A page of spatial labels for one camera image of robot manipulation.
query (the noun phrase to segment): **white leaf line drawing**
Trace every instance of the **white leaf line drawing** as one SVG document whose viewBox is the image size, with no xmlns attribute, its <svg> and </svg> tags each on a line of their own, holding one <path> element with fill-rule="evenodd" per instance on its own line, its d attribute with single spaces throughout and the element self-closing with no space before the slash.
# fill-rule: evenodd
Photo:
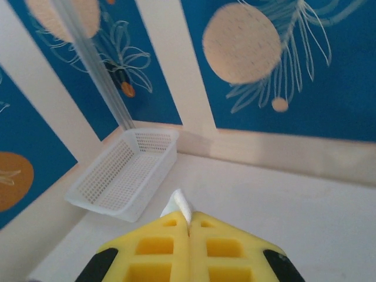
<svg viewBox="0 0 376 282">
<path fill-rule="evenodd" d="M 265 107 L 270 100 L 272 85 L 274 87 L 273 102 L 282 102 L 283 104 L 282 110 L 278 110 L 274 105 L 273 108 L 281 112 L 287 110 L 295 91 L 301 92 L 303 89 L 302 67 L 299 57 L 305 57 L 307 72 L 313 81 L 315 73 L 314 58 L 311 52 L 312 41 L 320 49 L 327 66 L 329 66 L 332 51 L 324 27 L 339 23 L 367 1 L 352 0 L 341 12 L 329 16 L 338 6 L 339 0 L 331 0 L 329 4 L 319 9 L 313 9 L 305 0 L 280 0 L 273 1 L 273 3 L 269 1 L 260 6 L 252 6 L 246 0 L 237 0 L 244 6 L 256 7 L 268 17 L 280 36 L 282 53 L 279 64 L 265 78 L 256 83 L 230 84 L 232 90 L 226 95 L 226 98 L 239 96 L 231 109 L 231 113 L 242 110 L 256 99 L 258 99 L 259 108 Z M 320 28 L 324 43 L 319 43 L 318 37 L 314 34 L 310 25 Z M 297 42 L 294 36 L 295 29 L 299 30 L 302 38 L 303 54 L 299 54 L 297 50 Z"/>
<path fill-rule="evenodd" d="M 2 73 L 0 71 L 0 84 L 2 83 Z M 10 107 L 10 104 L 0 101 L 0 113 L 6 108 Z"/>
<path fill-rule="evenodd" d="M 72 43 L 56 37 L 41 25 L 32 13 L 29 13 L 29 16 L 37 35 L 58 59 L 81 72 L 87 72 Z M 100 4 L 100 20 L 100 28 L 92 41 L 116 87 L 122 89 L 128 97 L 134 96 L 133 85 L 152 93 L 152 83 L 142 71 L 150 65 L 151 54 L 130 45 L 129 22 L 114 22 L 103 4 Z"/>
<path fill-rule="evenodd" d="M 5 172 L 3 170 L 0 170 L 0 183 L 8 185 L 8 186 L 14 186 L 14 180 L 12 177 L 20 174 L 20 170 L 15 170 L 12 172 Z"/>
</svg>

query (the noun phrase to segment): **wall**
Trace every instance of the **wall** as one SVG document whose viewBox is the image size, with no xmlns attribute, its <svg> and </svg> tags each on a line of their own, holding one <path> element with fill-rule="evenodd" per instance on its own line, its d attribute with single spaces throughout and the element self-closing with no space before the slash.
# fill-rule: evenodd
<svg viewBox="0 0 376 282">
<path fill-rule="evenodd" d="M 180 2 L 137 4 L 183 123 L 137 126 L 179 129 L 179 150 L 193 155 L 376 185 L 375 144 L 216 129 Z M 83 216 L 62 196 L 119 130 L 100 142 L 4 0 L 0 23 L 0 63 L 79 162 L 0 231 L 0 279 L 6 281 L 27 275 Z"/>
</svg>

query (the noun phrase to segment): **white plastic basket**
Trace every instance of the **white plastic basket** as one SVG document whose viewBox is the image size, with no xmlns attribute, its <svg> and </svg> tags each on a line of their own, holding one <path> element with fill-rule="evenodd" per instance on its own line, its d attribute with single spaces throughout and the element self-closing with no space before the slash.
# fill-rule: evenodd
<svg viewBox="0 0 376 282">
<path fill-rule="evenodd" d="M 135 222 L 176 161 L 178 131 L 125 131 L 65 195 L 75 206 Z"/>
</svg>

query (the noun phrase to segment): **yellow foam object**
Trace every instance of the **yellow foam object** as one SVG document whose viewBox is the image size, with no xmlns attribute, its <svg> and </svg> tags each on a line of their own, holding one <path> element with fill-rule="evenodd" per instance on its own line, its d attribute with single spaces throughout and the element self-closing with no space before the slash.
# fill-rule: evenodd
<svg viewBox="0 0 376 282">
<path fill-rule="evenodd" d="M 188 228 L 180 211 L 104 244 L 97 254 L 111 248 L 118 253 L 102 282 L 278 282 L 263 250 L 285 255 L 201 212 Z"/>
</svg>

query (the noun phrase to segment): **white wall stripe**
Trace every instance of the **white wall stripe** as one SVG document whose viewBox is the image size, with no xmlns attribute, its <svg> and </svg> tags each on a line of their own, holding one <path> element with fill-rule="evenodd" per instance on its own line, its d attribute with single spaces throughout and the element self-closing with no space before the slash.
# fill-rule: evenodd
<svg viewBox="0 0 376 282">
<path fill-rule="evenodd" d="M 79 162 L 102 143 L 7 1 L 0 1 L 0 64 Z"/>
<path fill-rule="evenodd" d="M 136 0 L 184 129 L 216 132 L 180 0 Z"/>
</svg>

